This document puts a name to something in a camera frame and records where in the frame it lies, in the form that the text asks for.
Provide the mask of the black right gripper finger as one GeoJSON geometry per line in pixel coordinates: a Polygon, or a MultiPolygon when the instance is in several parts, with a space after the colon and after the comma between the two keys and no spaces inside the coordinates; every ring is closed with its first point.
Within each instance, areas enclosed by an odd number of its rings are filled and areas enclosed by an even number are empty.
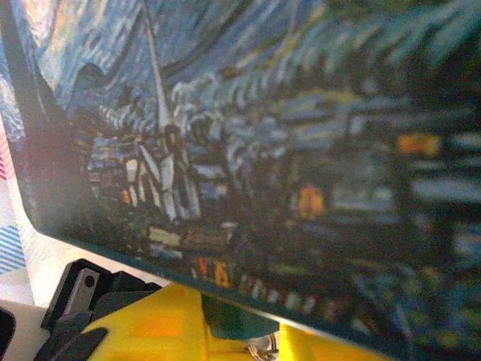
{"type": "Polygon", "coordinates": [[[87,361],[109,333],[104,326],[86,331],[87,326],[161,288],[86,259],[70,262],[42,320],[41,328],[50,337],[35,361],[87,361]]]}

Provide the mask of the yellow padlock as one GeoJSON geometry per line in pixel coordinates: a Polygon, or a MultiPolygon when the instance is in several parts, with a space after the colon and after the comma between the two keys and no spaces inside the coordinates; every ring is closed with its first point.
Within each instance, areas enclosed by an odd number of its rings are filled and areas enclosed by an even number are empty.
{"type": "MultiPolygon", "coordinates": [[[[88,361],[258,361],[244,341],[212,335],[199,291],[169,284],[100,318],[83,331],[106,335],[88,361]]],[[[285,324],[277,361],[390,361],[370,350],[316,336],[285,324]]]]}

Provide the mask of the starry night print tin box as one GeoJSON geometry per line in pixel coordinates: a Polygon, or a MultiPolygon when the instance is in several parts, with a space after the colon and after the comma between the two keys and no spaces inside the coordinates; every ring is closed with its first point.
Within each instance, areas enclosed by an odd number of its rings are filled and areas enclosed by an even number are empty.
{"type": "Polygon", "coordinates": [[[399,361],[481,361],[481,0],[0,0],[38,233],[399,361]]]}

